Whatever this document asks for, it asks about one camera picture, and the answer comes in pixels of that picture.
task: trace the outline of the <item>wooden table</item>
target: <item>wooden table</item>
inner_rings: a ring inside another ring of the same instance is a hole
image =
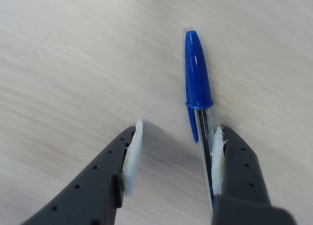
[[[197,30],[218,123],[255,150],[275,206],[313,219],[313,0],[0,0],[0,221],[18,225],[145,120],[118,225],[205,225],[185,107]]]

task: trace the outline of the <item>wood grain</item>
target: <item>wood grain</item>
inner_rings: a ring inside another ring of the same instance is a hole
[[[272,203],[313,219],[312,0],[0,0],[0,224],[52,199],[145,122],[118,225],[209,224],[184,94],[198,31],[218,123],[258,154]]]

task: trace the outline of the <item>blue pen cap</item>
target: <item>blue pen cap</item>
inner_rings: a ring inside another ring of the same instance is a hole
[[[213,105],[205,58],[196,31],[188,31],[185,39],[186,105],[194,140],[198,133],[193,110],[205,110]]]

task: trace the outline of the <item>ballpoint pen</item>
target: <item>ballpoint pen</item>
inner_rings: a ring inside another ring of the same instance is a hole
[[[191,130],[196,143],[201,149],[204,178],[209,205],[213,211],[214,194],[212,189],[211,152],[214,131],[211,123],[210,108],[213,105],[205,58],[196,31],[188,31],[185,38],[185,82],[186,105]]]

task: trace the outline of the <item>small hole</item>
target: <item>small hole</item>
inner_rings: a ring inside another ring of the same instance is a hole
[[[101,225],[101,223],[100,223],[100,220],[95,219],[95,220],[92,220],[92,222],[90,223],[90,225]]]

